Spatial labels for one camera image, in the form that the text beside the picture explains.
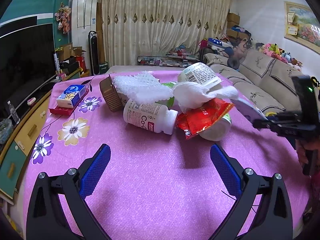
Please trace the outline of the white foam net wrap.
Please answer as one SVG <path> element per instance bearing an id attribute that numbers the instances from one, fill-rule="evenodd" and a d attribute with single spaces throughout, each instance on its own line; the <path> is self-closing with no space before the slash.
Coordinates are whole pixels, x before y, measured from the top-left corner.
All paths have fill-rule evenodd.
<path id="1" fill-rule="evenodd" d="M 138 103 L 155 103 L 173 96 L 172 88 L 162 85 L 149 72 L 136 75 L 117 75 L 112 82 L 121 99 L 132 99 Z"/>

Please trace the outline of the plush toys pile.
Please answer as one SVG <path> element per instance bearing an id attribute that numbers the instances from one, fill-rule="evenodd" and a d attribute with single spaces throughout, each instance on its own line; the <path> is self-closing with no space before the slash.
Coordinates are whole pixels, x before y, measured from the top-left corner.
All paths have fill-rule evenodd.
<path id="1" fill-rule="evenodd" d="M 258 42 L 255 44 L 255 49 L 267 56 L 278 59 L 283 63 L 289 64 L 291 67 L 294 67 L 301 72 L 301 67 L 303 66 L 303 64 L 292 57 L 290 52 L 279 48 L 276 43 L 264 44 Z"/>

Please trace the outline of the wooden tv cabinet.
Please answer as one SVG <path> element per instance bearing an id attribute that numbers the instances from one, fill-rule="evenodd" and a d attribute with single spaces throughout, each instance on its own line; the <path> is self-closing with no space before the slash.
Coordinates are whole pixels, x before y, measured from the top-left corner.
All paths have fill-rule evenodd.
<path id="1" fill-rule="evenodd" d="M 14 205 L 14 193 L 24 163 L 45 123 L 51 92 L 46 93 L 26 113 L 1 151 L 1 199 Z"/>

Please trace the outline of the red snack wrapper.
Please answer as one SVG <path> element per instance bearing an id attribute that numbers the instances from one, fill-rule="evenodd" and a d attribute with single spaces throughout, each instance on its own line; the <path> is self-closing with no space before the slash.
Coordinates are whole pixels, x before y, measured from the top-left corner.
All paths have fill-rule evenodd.
<path id="1" fill-rule="evenodd" d="M 186 139 L 190 139 L 212 127 L 233 107 L 234 104 L 231 102 L 214 98 L 197 109 L 179 114 L 176 127 L 185 132 Z"/>

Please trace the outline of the white round container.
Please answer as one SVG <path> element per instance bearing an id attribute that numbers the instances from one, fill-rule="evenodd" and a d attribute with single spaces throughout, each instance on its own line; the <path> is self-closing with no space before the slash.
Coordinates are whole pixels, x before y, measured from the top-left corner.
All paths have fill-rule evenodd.
<path id="1" fill-rule="evenodd" d="M 200 137 L 209 141 L 221 141 L 230 131 L 232 121 L 230 114 L 225 114 L 219 121 L 200 133 Z"/>

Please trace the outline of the white tissue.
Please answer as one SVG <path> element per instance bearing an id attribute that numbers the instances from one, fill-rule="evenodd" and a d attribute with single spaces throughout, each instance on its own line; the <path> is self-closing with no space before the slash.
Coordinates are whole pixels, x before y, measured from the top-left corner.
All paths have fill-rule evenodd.
<path id="1" fill-rule="evenodd" d="M 191 109 L 197 109 L 204 103 L 218 99 L 237 99 L 239 92 L 233 86 L 208 89 L 196 82 L 179 82 L 172 89 L 175 101 L 177 101 L 183 113 Z"/>

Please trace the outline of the blue tissue pack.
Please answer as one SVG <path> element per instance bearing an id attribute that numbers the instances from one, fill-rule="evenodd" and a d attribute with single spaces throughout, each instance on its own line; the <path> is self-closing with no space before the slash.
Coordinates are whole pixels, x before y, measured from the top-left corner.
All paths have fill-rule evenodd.
<path id="1" fill-rule="evenodd" d="M 57 105 L 62 108 L 74 108 L 84 96 L 86 87 L 84 85 L 71 85 L 57 98 Z"/>

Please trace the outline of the black television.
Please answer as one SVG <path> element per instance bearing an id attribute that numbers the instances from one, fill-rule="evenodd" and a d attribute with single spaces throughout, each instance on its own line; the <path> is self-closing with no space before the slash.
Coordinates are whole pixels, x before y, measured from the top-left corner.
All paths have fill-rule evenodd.
<path id="1" fill-rule="evenodd" d="M 10 101 L 19 115 L 23 101 L 56 74 L 51 23 L 34 25 L 1 37 L 1 118 Z"/>

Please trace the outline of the framed flower painting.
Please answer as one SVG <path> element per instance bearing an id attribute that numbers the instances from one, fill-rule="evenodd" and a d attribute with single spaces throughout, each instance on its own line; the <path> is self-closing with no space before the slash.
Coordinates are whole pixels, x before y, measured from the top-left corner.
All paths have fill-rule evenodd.
<path id="1" fill-rule="evenodd" d="M 319 53 L 319 22 L 306 5 L 284 2 L 285 38 Z"/>

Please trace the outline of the green white packet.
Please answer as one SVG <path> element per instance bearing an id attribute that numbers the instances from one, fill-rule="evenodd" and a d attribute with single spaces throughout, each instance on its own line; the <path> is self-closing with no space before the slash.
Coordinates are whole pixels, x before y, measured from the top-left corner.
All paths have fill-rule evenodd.
<path id="1" fill-rule="evenodd" d="M 165 85 L 165 86 L 167 86 L 169 88 L 173 88 L 174 85 L 176 85 L 176 82 L 170 81 L 170 82 L 162 83 L 162 85 Z M 175 100 L 175 98 L 172 96 L 169 99 L 161 100 L 158 103 L 166 105 L 168 107 L 168 109 L 170 109 L 174 105 L 174 100 Z"/>

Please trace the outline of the pink floral tablecloth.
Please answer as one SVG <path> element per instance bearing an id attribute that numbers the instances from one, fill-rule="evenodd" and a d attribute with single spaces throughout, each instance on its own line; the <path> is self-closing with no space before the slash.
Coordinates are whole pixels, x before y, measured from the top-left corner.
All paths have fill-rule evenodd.
<path id="1" fill-rule="evenodd" d="M 102 79 L 54 86 L 50 107 L 68 86 L 80 83 L 98 105 L 70 117 L 47 115 L 44 149 L 32 154 L 25 173 L 23 208 L 39 173 L 64 174 L 108 144 L 111 160 L 86 202 L 112 239 L 208 239 L 234 203 L 210 159 L 212 142 L 186 139 L 180 129 L 166 135 L 127 124 L 122 112 L 108 109 Z"/>

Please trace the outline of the clear water bottle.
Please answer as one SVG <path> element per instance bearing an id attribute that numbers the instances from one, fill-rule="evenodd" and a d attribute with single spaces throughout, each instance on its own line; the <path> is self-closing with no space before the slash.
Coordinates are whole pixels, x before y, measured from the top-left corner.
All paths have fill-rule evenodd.
<path id="1" fill-rule="evenodd" d="M 10 101 L 8 101 L 7 104 L 8 104 L 9 111 L 10 111 L 10 114 L 11 114 L 13 120 L 16 122 L 16 124 L 19 124 L 20 123 L 20 118 L 19 118 L 19 116 L 18 116 L 18 114 L 16 112 L 15 107 L 13 106 L 13 104 Z"/>

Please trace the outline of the white pill bottle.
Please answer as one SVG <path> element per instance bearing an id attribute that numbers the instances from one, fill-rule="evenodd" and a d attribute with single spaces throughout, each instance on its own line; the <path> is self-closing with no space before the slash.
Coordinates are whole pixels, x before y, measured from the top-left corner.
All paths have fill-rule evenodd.
<path id="1" fill-rule="evenodd" d="M 138 103 L 129 99 L 124 107 L 123 118 L 128 124 L 154 133 L 172 135 L 178 111 L 159 103 Z"/>

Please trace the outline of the white labelled plastic cup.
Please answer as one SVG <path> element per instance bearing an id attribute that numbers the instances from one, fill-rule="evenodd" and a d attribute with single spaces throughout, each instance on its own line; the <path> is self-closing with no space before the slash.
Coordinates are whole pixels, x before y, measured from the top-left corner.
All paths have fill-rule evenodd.
<path id="1" fill-rule="evenodd" d="M 219 85 L 222 80 L 206 64 L 198 62 L 185 68 L 177 78 L 178 82 L 195 82 L 208 89 Z"/>

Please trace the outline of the beige patterned curtain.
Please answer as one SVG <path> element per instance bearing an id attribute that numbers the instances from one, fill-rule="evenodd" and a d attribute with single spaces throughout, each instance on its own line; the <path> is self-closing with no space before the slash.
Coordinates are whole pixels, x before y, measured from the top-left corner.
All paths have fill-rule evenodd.
<path id="1" fill-rule="evenodd" d="M 111 66 L 136 64 L 223 33 L 232 0 L 98 0 L 105 56 Z"/>

